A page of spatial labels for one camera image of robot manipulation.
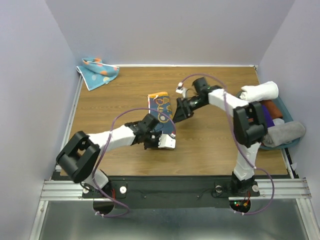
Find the yellow and blue cartoon towel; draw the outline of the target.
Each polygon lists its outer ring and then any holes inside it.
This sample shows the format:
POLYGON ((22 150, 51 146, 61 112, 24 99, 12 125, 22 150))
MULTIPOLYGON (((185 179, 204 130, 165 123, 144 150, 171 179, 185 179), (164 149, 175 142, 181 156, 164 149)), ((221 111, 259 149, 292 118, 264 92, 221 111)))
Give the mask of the yellow and blue cartoon towel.
POLYGON ((151 93, 147 96, 147 99, 149 113, 159 121, 151 132, 162 132, 175 139, 176 128, 172 123, 173 111, 169 94, 166 91, 151 93))

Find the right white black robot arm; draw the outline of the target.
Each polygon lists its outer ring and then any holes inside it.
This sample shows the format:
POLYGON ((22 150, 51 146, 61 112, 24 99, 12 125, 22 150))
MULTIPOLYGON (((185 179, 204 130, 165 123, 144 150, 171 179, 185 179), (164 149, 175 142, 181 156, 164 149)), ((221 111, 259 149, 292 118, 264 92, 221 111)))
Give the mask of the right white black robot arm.
POLYGON ((223 87, 210 86, 204 77, 192 83, 196 94, 187 97, 187 88, 180 82, 176 93, 175 123, 184 121, 194 115, 194 111, 212 105, 225 111, 230 131, 237 147, 236 165, 232 171, 230 190, 234 195, 242 195, 255 186, 255 169, 258 149, 268 132, 262 105, 247 102, 229 94, 223 87))

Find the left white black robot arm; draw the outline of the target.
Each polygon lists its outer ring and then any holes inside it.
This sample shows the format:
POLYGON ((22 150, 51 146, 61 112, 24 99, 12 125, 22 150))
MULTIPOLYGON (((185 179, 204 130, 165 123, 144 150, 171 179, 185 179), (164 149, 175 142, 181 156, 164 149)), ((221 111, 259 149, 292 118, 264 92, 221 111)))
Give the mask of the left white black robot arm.
POLYGON ((95 193, 106 197, 111 193, 109 178, 94 170, 98 157, 111 150, 148 142, 159 121, 148 113, 142 120, 126 123, 112 131, 86 134, 76 132, 56 157, 56 163, 74 183, 86 183, 95 193))

